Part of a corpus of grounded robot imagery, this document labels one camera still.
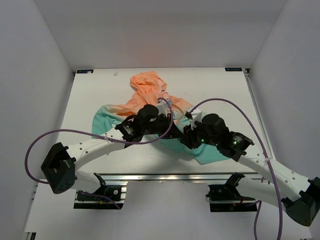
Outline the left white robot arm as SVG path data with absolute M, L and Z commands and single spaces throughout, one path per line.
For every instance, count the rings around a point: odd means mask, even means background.
M 183 133 L 173 120 L 173 111 L 165 101 L 161 100 L 157 105 L 146 104 L 137 114 L 92 139 L 69 146 L 60 142 L 54 144 L 41 170 L 54 194 L 76 189 L 99 200 L 105 196 L 106 184 L 99 174 L 81 171 L 81 167 L 103 155 L 141 144 L 146 135 L 157 135 L 161 139 L 181 138 Z

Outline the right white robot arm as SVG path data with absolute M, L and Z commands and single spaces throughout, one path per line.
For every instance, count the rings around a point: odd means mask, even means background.
M 309 179 L 268 158 L 254 142 L 240 132 L 230 131 L 217 114 L 201 112 L 186 117 L 190 125 L 183 129 L 182 144 L 190 149 L 210 145 L 225 157 L 244 165 L 273 186 L 254 181 L 242 173 L 233 173 L 225 183 L 226 195 L 236 200 L 250 197 L 276 207 L 281 206 L 296 223 L 309 227 L 320 210 L 320 179 Z

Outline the teal and peach jacket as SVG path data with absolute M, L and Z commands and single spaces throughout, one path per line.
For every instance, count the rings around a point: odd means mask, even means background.
M 192 104 L 183 98 L 169 95 L 166 91 L 167 83 L 164 82 L 156 72 L 142 72 L 130 78 L 130 85 L 135 89 L 131 99 L 126 104 L 103 105 L 94 115 L 91 132 L 102 135 L 120 124 L 125 118 L 134 115 L 144 105 L 156 105 L 158 98 L 165 98 L 170 103 L 174 113 L 174 123 L 179 130 L 190 124 L 184 116 Z M 226 160 L 215 146 L 202 144 L 195 149 L 189 149 L 181 144 L 178 139 L 160 139 L 158 141 L 166 150 L 170 149 L 178 153 L 192 156 L 199 164 L 209 164 Z

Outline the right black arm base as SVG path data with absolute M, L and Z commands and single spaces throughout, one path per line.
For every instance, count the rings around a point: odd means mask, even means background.
M 237 191 L 242 173 L 233 173 L 224 184 L 208 185 L 208 193 L 205 195 L 209 201 L 211 213 L 244 213 L 256 212 L 258 201 L 252 197 L 242 196 Z

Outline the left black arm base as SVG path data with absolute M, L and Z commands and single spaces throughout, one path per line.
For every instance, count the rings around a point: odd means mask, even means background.
M 94 174 L 99 180 L 100 187 L 93 193 L 84 190 L 76 192 L 74 209 L 83 210 L 121 210 L 124 205 L 123 196 L 126 187 L 123 184 L 107 184 L 99 175 Z

